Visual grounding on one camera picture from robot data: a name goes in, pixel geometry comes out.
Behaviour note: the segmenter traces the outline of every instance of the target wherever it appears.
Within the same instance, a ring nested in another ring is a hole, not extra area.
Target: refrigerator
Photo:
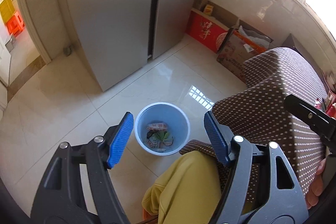
[[[91,70],[103,91],[183,37],[194,0],[67,0]]]

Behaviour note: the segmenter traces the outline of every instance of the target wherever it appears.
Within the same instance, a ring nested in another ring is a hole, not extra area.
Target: blue trash can
[[[144,142],[147,138],[149,123],[164,122],[168,126],[168,132],[174,141],[171,146],[167,146],[164,152],[155,152],[148,148]],[[135,137],[140,146],[148,153],[158,156],[168,156],[179,152],[189,140],[190,123],[187,115],[177,106],[158,102],[146,106],[140,111],[135,119],[134,125]]]

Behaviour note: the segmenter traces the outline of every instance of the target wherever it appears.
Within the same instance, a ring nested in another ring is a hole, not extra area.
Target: orange stool
[[[14,36],[21,33],[24,29],[25,23],[23,22],[20,14],[15,12],[14,15],[6,23],[9,34],[14,34]]]

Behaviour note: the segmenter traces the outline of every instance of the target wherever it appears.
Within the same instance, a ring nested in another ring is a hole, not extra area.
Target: hand
[[[315,206],[318,203],[319,196],[323,192],[322,173],[326,167],[326,160],[327,159],[324,159],[320,162],[319,166],[317,167],[314,180],[309,185],[309,190],[305,197],[308,209],[310,209],[311,207]]]

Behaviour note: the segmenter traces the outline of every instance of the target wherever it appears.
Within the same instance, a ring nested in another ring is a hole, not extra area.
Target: person's leg
[[[199,151],[177,159],[142,200],[158,224],[208,223],[221,197],[216,162]]]

